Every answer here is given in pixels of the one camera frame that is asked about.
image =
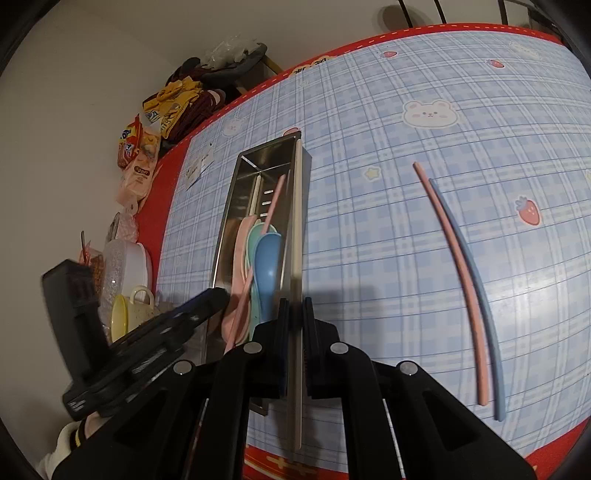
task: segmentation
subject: metal screw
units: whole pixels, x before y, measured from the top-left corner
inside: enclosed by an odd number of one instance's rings
[[[174,373],[179,375],[188,374],[193,369],[191,362],[187,360],[180,360],[174,364]]]
[[[415,362],[402,362],[400,364],[400,371],[405,375],[414,375],[418,372],[418,367]]]
[[[246,353],[258,353],[262,350],[262,345],[258,342],[248,342],[243,348]]]
[[[349,351],[349,347],[346,343],[335,342],[330,346],[330,351],[338,355],[343,355],[344,353],[347,353]]]

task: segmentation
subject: blue spoon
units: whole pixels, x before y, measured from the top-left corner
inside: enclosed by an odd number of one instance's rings
[[[256,244],[254,280],[261,305],[261,322],[272,320],[280,252],[281,235],[278,233],[266,233]]]

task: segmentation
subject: white wall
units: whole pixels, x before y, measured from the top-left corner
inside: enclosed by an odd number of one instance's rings
[[[32,461],[67,422],[70,381],[40,277],[77,258],[82,229],[102,248],[118,210],[117,139],[174,68],[62,0],[0,77],[0,416]]]
[[[268,47],[283,69],[333,48],[384,32],[378,15],[396,0],[78,0],[175,64],[241,33]],[[433,0],[405,0],[425,24],[440,23]],[[448,22],[501,22],[496,0],[440,0]],[[511,23],[524,7],[506,3]]]

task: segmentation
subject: blue chopstick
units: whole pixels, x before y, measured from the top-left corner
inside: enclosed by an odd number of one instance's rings
[[[474,255],[472,255],[472,252],[468,248],[466,239],[464,238],[464,235],[462,234],[462,231],[460,230],[460,227],[457,224],[456,219],[449,208],[449,205],[443,198],[443,195],[441,194],[441,191],[437,187],[435,181],[433,179],[429,179],[429,183],[433,187],[433,190],[435,190],[435,194],[441,202],[441,206],[447,215],[449,223],[452,225],[452,229],[456,234],[457,241],[460,244],[460,249],[464,254],[464,259],[466,260],[466,265],[470,271],[470,276],[472,277],[472,283],[474,284],[474,290],[476,291],[476,296],[478,297],[480,313],[482,314],[482,321],[486,331],[486,343],[488,344],[488,351],[491,356],[492,382],[494,387],[493,394],[495,397],[495,420],[503,421],[505,420],[506,416],[505,379],[503,377],[501,351],[499,350],[499,339],[496,335],[495,321],[492,318],[491,305],[488,303],[484,284],[482,283],[478,268],[476,268]]]

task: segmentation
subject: yellow cup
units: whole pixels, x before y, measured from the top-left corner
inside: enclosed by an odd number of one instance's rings
[[[135,299],[140,291],[146,292],[150,303],[143,303]],[[116,342],[146,320],[159,314],[160,311],[155,306],[154,294],[148,287],[135,287],[129,298],[117,295],[111,313],[111,341]]]

